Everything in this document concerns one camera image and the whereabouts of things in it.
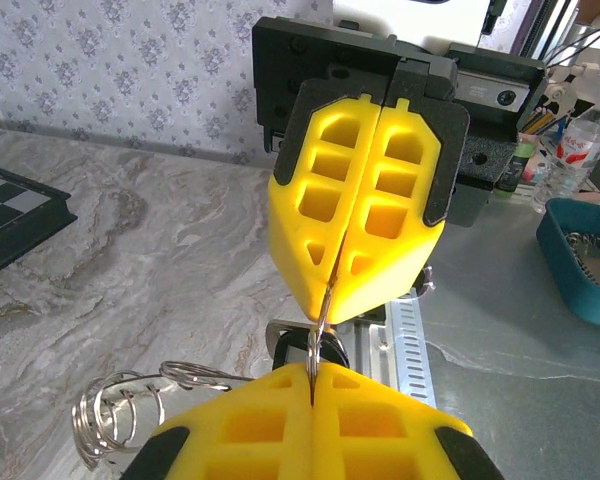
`perforated metal bracket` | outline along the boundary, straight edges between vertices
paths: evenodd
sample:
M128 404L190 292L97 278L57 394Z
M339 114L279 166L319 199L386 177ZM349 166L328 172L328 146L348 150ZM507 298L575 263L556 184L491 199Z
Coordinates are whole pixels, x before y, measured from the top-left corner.
M351 320L335 327L351 368L435 408L416 290L387 303L385 311L384 325Z

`table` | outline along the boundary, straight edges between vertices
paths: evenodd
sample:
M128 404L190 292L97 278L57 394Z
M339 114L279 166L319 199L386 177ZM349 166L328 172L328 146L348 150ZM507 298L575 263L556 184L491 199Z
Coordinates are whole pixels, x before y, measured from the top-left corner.
M267 253L270 172L0 131L0 167L70 192L78 219L0 272L0 480L103 480L70 408L96 376L187 360L271 369L299 318Z
M526 203L493 199L449 225L421 300L438 408L508 480L600 480L600 327L562 303Z
M103 480L73 447L95 376L166 359L260 376L271 318L299 320L249 167L0 131L0 167L72 193L78 220L0 272L0 479ZM600 328L558 296L539 217L496 201L434 251L422 299L439 408L508 480L600 479Z

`teal plastic container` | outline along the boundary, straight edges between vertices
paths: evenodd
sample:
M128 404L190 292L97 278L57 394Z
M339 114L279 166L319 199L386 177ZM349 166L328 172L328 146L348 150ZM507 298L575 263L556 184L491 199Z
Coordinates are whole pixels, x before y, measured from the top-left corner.
M564 198L551 199L536 231L564 303L581 319L600 325L600 287L578 265L565 238L571 232L600 237L600 206Z

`floral wallpaper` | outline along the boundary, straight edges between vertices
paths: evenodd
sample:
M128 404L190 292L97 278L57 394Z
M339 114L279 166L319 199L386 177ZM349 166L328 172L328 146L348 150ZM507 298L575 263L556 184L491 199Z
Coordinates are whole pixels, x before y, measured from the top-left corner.
M509 53L529 5L531 0L507 0L502 15L496 20L493 32L491 35L483 35L478 46Z
M328 22L330 0L0 0L0 124L271 166L251 27Z

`black chessboard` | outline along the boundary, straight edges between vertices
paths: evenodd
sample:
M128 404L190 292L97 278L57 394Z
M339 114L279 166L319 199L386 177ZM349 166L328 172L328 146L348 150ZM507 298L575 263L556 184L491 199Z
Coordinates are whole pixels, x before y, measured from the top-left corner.
M69 197L0 169L0 270L77 218Z

